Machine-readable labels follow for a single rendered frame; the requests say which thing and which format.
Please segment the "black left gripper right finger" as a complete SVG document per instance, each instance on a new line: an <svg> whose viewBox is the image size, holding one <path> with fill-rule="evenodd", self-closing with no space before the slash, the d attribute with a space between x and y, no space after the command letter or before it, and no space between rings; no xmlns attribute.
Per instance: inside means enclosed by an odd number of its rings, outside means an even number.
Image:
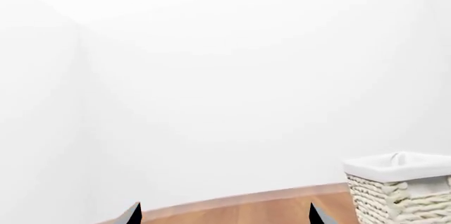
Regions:
<svg viewBox="0 0 451 224"><path fill-rule="evenodd" d="M313 203L310 204L309 221L310 224L335 224L335 220L332 217Z"/></svg>

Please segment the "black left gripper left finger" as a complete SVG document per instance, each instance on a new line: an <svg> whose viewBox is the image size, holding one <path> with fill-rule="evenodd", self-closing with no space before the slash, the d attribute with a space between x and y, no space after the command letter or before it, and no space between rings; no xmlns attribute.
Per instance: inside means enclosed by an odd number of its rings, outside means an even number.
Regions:
<svg viewBox="0 0 451 224"><path fill-rule="evenodd" d="M123 215L118 217L118 224L141 224L142 210L140 202L133 204Z"/></svg>

